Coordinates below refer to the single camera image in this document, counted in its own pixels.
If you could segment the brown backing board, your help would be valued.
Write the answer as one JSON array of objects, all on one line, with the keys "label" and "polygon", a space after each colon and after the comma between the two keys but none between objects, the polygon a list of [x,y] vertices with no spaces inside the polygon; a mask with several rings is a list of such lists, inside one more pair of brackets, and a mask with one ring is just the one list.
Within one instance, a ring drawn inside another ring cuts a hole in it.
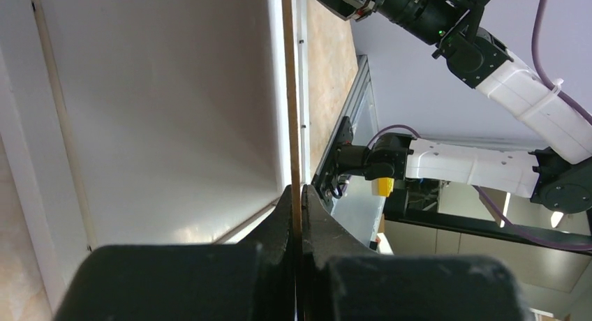
[{"label": "brown backing board", "polygon": [[290,174],[292,190],[293,236],[295,243],[302,244],[302,204],[299,147],[299,98],[297,95],[297,71],[295,52],[295,29],[293,0],[281,0],[283,20],[283,41],[286,69],[286,96],[288,104],[288,132],[290,145]]}]

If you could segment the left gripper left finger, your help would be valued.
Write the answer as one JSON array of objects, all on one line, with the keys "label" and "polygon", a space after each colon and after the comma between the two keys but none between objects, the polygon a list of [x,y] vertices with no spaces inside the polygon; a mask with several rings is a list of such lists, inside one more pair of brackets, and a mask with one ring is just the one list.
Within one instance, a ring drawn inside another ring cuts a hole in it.
[{"label": "left gripper left finger", "polygon": [[292,194],[234,244],[110,245],[84,260],[55,320],[293,320]]}]

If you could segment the white picture frame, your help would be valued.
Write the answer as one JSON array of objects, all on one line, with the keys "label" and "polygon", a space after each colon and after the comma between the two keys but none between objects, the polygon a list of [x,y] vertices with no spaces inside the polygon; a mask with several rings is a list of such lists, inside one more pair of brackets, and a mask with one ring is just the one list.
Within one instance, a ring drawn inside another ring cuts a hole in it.
[{"label": "white picture frame", "polygon": [[99,246],[223,239],[290,181],[281,0],[1,0],[1,136],[52,310]]}]

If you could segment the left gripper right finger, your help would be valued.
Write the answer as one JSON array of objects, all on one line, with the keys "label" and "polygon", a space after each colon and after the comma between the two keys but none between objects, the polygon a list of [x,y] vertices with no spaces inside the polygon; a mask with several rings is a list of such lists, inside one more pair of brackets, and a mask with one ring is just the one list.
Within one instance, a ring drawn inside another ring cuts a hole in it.
[{"label": "left gripper right finger", "polygon": [[479,255],[382,255],[302,189],[306,320],[526,320],[528,305],[511,271]]}]

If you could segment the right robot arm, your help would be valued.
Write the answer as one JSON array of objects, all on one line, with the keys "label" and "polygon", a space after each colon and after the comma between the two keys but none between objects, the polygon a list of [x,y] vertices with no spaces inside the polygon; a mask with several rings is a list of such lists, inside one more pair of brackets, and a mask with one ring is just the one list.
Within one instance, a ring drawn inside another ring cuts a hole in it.
[{"label": "right robot arm", "polygon": [[378,121],[438,140],[483,137],[508,149],[464,149],[424,138],[397,146],[414,179],[493,188],[552,211],[591,208],[591,0],[316,0],[353,28],[368,56]]}]

